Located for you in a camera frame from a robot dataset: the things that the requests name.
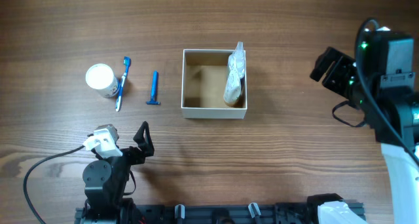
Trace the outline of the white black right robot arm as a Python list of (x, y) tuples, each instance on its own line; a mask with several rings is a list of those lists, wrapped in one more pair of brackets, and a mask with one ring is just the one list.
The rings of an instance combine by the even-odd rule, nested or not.
[(356, 60), (328, 47), (310, 77), (360, 109), (374, 129), (392, 191), (395, 223), (418, 222), (418, 93), (412, 70), (414, 39), (386, 27), (364, 32), (362, 76)]

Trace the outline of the white cylindrical cup container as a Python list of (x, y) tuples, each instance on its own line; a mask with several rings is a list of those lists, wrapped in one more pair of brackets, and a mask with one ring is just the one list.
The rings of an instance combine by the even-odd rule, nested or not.
[(85, 81), (104, 98), (111, 98), (119, 91), (119, 81), (106, 64), (95, 64), (88, 69)]

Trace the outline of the white printed tube bottle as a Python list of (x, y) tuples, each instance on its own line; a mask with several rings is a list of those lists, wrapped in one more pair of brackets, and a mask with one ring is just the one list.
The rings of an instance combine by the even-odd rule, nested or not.
[(236, 69), (227, 74), (227, 83), (223, 95), (224, 102), (229, 105), (235, 105), (242, 95), (242, 84)]

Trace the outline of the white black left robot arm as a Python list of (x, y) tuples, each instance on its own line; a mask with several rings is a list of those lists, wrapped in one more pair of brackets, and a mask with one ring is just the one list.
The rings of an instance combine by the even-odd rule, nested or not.
[(154, 155), (149, 124), (143, 122), (133, 137), (135, 147), (117, 146), (119, 135), (112, 124), (97, 127), (83, 142), (96, 160), (83, 171), (86, 201), (76, 210), (75, 223), (146, 223), (145, 216), (126, 192), (126, 184), (134, 181), (133, 165), (143, 164)]

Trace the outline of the blue white toothbrush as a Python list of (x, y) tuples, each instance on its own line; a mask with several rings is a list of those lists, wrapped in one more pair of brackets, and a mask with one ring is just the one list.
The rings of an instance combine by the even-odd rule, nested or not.
[(128, 76), (128, 72), (129, 72), (129, 68), (131, 66), (131, 62), (132, 61), (131, 61), (130, 57), (128, 57), (128, 56), (124, 57), (123, 64), (125, 65), (125, 72), (122, 75), (121, 80), (120, 80), (120, 90), (118, 92), (118, 98), (117, 98), (116, 106), (115, 106), (116, 112), (119, 112), (120, 109), (121, 109), (121, 106), (122, 106), (122, 95), (123, 95), (124, 84), (125, 84), (126, 78)]

